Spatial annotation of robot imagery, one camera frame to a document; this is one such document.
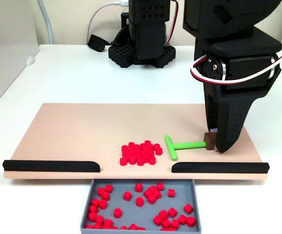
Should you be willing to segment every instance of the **red plastic cube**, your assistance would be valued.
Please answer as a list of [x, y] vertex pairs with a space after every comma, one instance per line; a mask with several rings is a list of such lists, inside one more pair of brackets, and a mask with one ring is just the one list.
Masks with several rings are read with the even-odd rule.
[[190, 228], [194, 227], [195, 223], [196, 223], [196, 219], [194, 217], [188, 217], [188, 219], [186, 220], [186, 224]]
[[103, 225], [104, 217], [102, 215], [98, 215], [97, 218], [96, 218], [96, 223]]
[[136, 186], [135, 186], [135, 191], [136, 191], [137, 193], [141, 193], [142, 190], [143, 190], [142, 184], [140, 184], [140, 183], [136, 184]]
[[149, 190], [149, 189], [146, 190], [146, 191], [143, 193], [143, 195], [144, 195], [144, 197], [145, 197], [146, 199], [148, 199], [152, 194], [153, 194], [152, 191]]
[[127, 159], [125, 157], [120, 158], [120, 165], [121, 166], [126, 166], [127, 165]]
[[155, 153], [156, 155], [162, 155], [162, 148], [156, 148]]
[[97, 218], [97, 213], [89, 213], [89, 221], [94, 223], [96, 221], [96, 218]]
[[106, 207], [107, 207], [107, 202], [105, 200], [101, 200], [99, 202], [99, 207], [100, 207], [101, 210], [105, 210]]
[[91, 201], [91, 205], [98, 207], [99, 206], [99, 199], [95, 198]]
[[150, 204], [154, 204], [156, 201], [156, 197], [154, 195], [151, 195], [148, 199], [147, 202]]
[[93, 225], [94, 229], [101, 229], [102, 225], [100, 223], [96, 223], [95, 225]]
[[167, 219], [164, 219], [164, 220], [161, 222], [161, 226], [162, 226], [163, 228], [169, 228], [170, 225], [171, 225], [171, 223], [170, 223], [170, 221], [169, 221], [168, 218], [167, 218]]
[[187, 217], [184, 215], [180, 215], [178, 218], [179, 223], [182, 225], [186, 224], [186, 220], [187, 220]]
[[161, 217], [162, 219], [168, 218], [168, 213], [167, 213], [166, 210], [160, 211], [159, 215], [160, 215], [160, 217]]
[[102, 200], [108, 201], [110, 199], [110, 194], [108, 192], [104, 192], [102, 195]]
[[157, 189], [157, 188], [156, 188], [154, 185], [152, 185], [152, 186], [149, 187], [149, 190], [151, 190], [152, 193], [153, 193], [156, 189]]
[[131, 192], [126, 191], [122, 197], [125, 201], [130, 201], [132, 194]]
[[131, 156], [131, 157], [129, 158], [129, 163], [130, 163], [131, 165], [135, 165], [135, 164], [137, 163], [137, 158], [134, 157], [134, 156]]
[[169, 190], [168, 190], [168, 196], [169, 196], [169, 197], [175, 197], [175, 193], [176, 193], [176, 192], [175, 192], [175, 190], [173, 190], [173, 189], [169, 189]]
[[161, 225], [162, 218], [159, 215], [157, 215], [154, 217], [153, 222], [156, 224], [156, 226], [159, 226]]
[[160, 193], [160, 191], [158, 191], [158, 190], [155, 190], [155, 191], [153, 192], [153, 195], [156, 197], [156, 199], [160, 199], [160, 198], [161, 198], [161, 193]]
[[157, 188], [159, 191], [162, 191], [162, 190], [164, 190], [164, 184], [163, 184], [163, 183], [157, 183], [157, 184], [156, 184], [156, 188]]
[[111, 219], [106, 219], [105, 222], [104, 222], [104, 225], [112, 227], [113, 226], [113, 221]]
[[98, 188], [98, 196], [102, 196], [104, 192], [105, 192], [104, 188]]
[[174, 218], [177, 216], [178, 212], [174, 208], [170, 208], [168, 214], [170, 217]]
[[187, 213], [187, 214], [191, 214], [193, 212], [193, 207], [190, 205], [190, 204], [186, 204], [184, 206], [184, 211]]
[[137, 199], [136, 199], [136, 205], [137, 205], [138, 207], [141, 207], [141, 206], [143, 206], [143, 204], [144, 204], [143, 198], [142, 198], [142, 197], [137, 197]]
[[136, 224], [131, 224], [130, 227], [128, 228], [130, 230], [138, 230], [138, 226]]
[[171, 227], [178, 229], [179, 228], [179, 221], [174, 219], [171, 221]]
[[99, 212], [99, 209], [96, 206], [92, 205], [92, 206], [89, 207], [89, 212], [90, 213], [97, 213], [97, 212]]
[[149, 164], [155, 165], [155, 163], [156, 163], [156, 158], [154, 156], [149, 157]]
[[143, 157], [137, 158], [137, 164], [138, 164], [138, 166], [143, 166], [144, 165], [144, 158]]
[[121, 217], [121, 209], [120, 208], [116, 208], [114, 210], [114, 217], [115, 218], [120, 218]]
[[111, 193], [113, 191], [113, 185], [107, 184], [105, 186], [105, 191], [107, 191], [108, 193]]

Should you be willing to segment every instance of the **white wall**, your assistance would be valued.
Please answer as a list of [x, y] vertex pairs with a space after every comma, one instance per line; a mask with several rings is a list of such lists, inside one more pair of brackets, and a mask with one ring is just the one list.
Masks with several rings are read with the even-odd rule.
[[[40, 12], [37, 0], [29, 0], [34, 12], [34, 21], [39, 44], [48, 44], [46, 26]], [[114, 0], [43, 0], [52, 23], [55, 44], [85, 44], [87, 26], [95, 10], [105, 3]], [[172, 45], [193, 45], [195, 39], [182, 29], [184, 0], [178, 0], [180, 10], [176, 29], [171, 39]], [[174, 3], [171, 3], [171, 15], [174, 13]], [[94, 18], [91, 33], [107, 41], [114, 39], [121, 27], [120, 14], [124, 8], [108, 6], [102, 9]], [[279, 7], [258, 27], [281, 41], [282, 39], [282, 2]]]

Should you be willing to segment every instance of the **beige platform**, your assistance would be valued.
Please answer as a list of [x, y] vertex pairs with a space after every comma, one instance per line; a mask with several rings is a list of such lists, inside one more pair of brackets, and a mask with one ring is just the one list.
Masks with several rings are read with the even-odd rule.
[[[14, 179], [166, 178], [265, 179], [267, 174], [175, 174], [176, 162], [262, 162], [247, 131], [224, 154], [206, 149], [178, 150], [170, 158], [164, 136], [174, 143], [202, 141], [207, 132], [202, 104], [44, 104], [11, 159], [95, 161], [100, 173], [4, 172]], [[159, 143], [157, 164], [119, 164], [121, 146]]]

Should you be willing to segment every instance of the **brown block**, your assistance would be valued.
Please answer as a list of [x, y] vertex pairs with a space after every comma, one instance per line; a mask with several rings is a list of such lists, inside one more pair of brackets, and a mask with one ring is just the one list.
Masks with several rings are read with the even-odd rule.
[[204, 141], [206, 142], [207, 150], [214, 150], [216, 143], [216, 135], [217, 133], [205, 133]]

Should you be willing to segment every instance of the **white cable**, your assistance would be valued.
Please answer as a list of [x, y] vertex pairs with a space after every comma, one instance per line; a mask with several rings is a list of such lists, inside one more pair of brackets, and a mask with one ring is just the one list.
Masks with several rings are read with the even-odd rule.
[[192, 66], [191, 66], [191, 71], [193, 72], [194, 75], [196, 75], [198, 78], [203, 79], [204, 81], [208, 81], [208, 82], [215, 82], [218, 84], [236, 84], [236, 83], [241, 83], [241, 82], [245, 82], [248, 81], [250, 79], [256, 78], [260, 75], [262, 75], [265, 72], [270, 71], [272, 68], [276, 67], [277, 65], [279, 65], [282, 62], [282, 57], [280, 59], [278, 59], [276, 62], [274, 62], [273, 64], [271, 64], [270, 66], [266, 67], [265, 69], [261, 70], [260, 72], [257, 72], [255, 74], [252, 74], [248, 77], [244, 77], [241, 79], [235, 79], [235, 80], [218, 80], [218, 79], [211, 79], [208, 77], [204, 77], [202, 76], [198, 70], [194, 67], [194, 65], [199, 62], [200, 60], [202, 60], [203, 58], [205, 58], [207, 55], [202, 56], [201, 58], [199, 58], [198, 60], [194, 61]]
[[89, 22], [89, 26], [88, 26], [88, 31], [87, 31], [87, 37], [86, 37], [86, 41], [88, 43], [89, 41], [89, 31], [90, 31], [90, 25], [92, 23], [92, 20], [94, 18], [94, 16], [97, 14], [97, 12], [99, 12], [101, 9], [103, 9], [106, 6], [111, 6], [111, 5], [117, 5], [117, 6], [124, 6], [127, 7], [129, 6], [129, 0], [121, 0], [121, 1], [115, 1], [115, 2], [111, 2], [111, 3], [107, 3], [103, 6], [101, 6], [98, 10], [95, 11], [95, 13], [92, 15], [90, 22]]
[[48, 17], [47, 11], [45, 10], [45, 7], [43, 5], [42, 0], [37, 0], [40, 10], [42, 12], [45, 24], [47, 25], [47, 30], [48, 30], [48, 37], [49, 37], [49, 44], [53, 45], [53, 34], [52, 34], [52, 27], [51, 27], [51, 22]]

